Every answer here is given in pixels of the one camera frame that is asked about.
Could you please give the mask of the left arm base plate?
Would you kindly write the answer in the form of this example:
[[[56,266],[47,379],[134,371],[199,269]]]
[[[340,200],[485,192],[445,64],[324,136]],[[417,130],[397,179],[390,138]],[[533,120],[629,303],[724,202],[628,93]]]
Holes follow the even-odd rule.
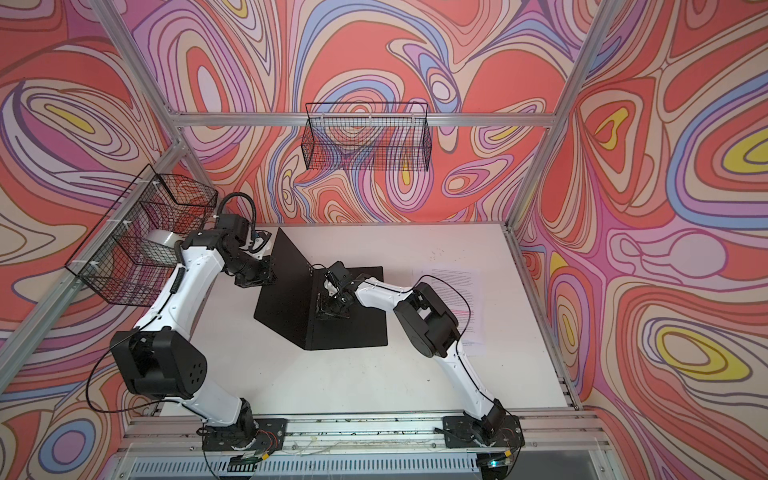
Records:
[[[227,427],[203,425],[196,433],[205,452],[272,453],[283,448],[287,425],[286,418],[257,418],[250,424]]]

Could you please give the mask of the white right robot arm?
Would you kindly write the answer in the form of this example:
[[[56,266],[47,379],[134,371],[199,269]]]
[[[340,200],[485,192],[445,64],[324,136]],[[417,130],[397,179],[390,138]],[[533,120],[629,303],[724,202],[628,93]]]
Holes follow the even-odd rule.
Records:
[[[368,274],[354,274],[341,261],[314,268],[324,277],[319,302],[322,315],[339,318],[354,305],[392,312],[412,346],[440,364],[463,400],[469,432],[454,437],[479,446],[496,442],[507,410],[491,396],[472,367],[458,318],[430,284],[423,279],[411,287],[387,284]]]

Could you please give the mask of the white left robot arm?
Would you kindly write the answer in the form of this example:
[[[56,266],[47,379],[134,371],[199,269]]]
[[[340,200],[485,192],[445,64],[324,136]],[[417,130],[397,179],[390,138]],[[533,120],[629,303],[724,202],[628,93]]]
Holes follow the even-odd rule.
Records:
[[[203,421],[204,435],[218,435],[234,449],[257,436],[249,402],[207,376],[208,361],[191,342],[194,323],[216,278],[225,273],[240,288],[274,279],[264,250],[271,232],[237,214],[219,214],[213,228],[183,236],[166,230],[147,235],[173,254],[175,269],[147,313],[129,331],[118,331],[110,353],[128,391],[177,403]]]

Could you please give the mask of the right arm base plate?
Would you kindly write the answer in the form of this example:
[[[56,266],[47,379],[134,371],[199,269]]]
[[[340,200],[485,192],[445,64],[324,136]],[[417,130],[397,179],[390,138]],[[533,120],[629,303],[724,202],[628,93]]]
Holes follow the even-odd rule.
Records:
[[[518,416],[505,414],[491,424],[467,415],[444,416],[440,433],[447,448],[505,448],[521,449],[526,441]]]

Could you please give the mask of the white and black file folder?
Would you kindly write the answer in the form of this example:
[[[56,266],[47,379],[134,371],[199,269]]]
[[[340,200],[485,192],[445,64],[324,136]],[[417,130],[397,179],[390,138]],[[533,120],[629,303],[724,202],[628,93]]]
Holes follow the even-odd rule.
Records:
[[[306,351],[384,347],[388,344],[386,313],[362,306],[356,299],[349,318],[321,320],[317,307],[325,304],[326,268],[313,266],[279,230],[271,251],[276,281],[261,288],[254,319]],[[382,267],[348,268],[373,279]]]

